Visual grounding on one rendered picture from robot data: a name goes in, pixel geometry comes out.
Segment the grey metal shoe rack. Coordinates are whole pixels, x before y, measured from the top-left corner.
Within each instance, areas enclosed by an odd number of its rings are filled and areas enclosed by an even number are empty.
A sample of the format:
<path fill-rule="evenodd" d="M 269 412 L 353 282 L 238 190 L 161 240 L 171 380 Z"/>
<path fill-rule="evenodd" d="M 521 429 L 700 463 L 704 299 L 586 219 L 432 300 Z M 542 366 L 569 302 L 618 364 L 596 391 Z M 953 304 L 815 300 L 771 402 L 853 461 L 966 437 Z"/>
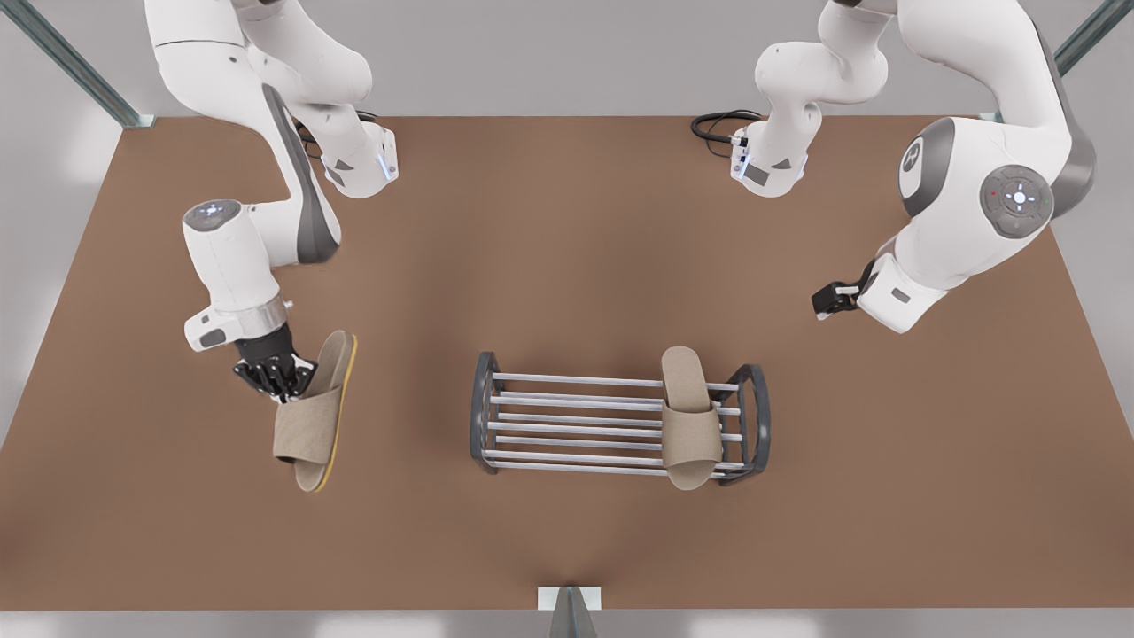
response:
<path fill-rule="evenodd" d="M 765 373 L 746 363 L 706 388 L 723 446 L 706 482 L 728 486 L 765 471 L 771 449 Z M 663 403 L 663 371 L 658 380 L 508 373 L 486 351 L 479 355 L 471 388 L 471 460 L 486 475 L 507 469 L 669 479 Z"/>

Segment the beige slipper with yellow sole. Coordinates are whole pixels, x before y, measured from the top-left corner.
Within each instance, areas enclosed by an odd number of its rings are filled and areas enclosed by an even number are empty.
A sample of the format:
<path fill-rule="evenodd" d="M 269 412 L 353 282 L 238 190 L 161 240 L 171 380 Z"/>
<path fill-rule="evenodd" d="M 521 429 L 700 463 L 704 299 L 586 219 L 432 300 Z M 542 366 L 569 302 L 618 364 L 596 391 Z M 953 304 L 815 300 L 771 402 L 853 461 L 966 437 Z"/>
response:
<path fill-rule="evenodd" d="M 315 378 L 305 395 L 276 409 L 273 456 L 291 465 L 297 485 L 305 493 L 323 488 L 335 462 L 344 397 L 357 346 L 352 332 L 332 332 L 321 348 Z"/>

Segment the silver frame post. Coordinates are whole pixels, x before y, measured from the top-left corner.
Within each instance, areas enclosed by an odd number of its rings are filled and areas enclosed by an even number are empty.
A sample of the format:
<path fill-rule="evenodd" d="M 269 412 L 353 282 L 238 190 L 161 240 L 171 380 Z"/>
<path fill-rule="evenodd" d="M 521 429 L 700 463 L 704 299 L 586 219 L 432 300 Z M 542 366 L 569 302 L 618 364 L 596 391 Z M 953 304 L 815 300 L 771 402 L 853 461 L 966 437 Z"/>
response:
<path fill-rule="evenodd" d="M 1102 0 L 1053 52 L 1053 67 L 1060 77 L 1117 28 L 1131 11 L 1134 11 L 1134 0 Z"/>
<path fill-rule="evenodd" d="M 591 612 L 602 609 L 600 587 L 539 587 L 536 609 L 551 611 L 549 638 L 598 638 Z"/>
<path fill-rule="evenodd" d="M 121 128 L 153 127 L 155 116 L 139 113 L 132 107 L 28 0 L 0 0 L 0 12 L 5 12 L 25 36 L 56 62 L 70 80 L 81 86 L 88 97 L 93 97 L 105 113 L 113 117 Z"/>

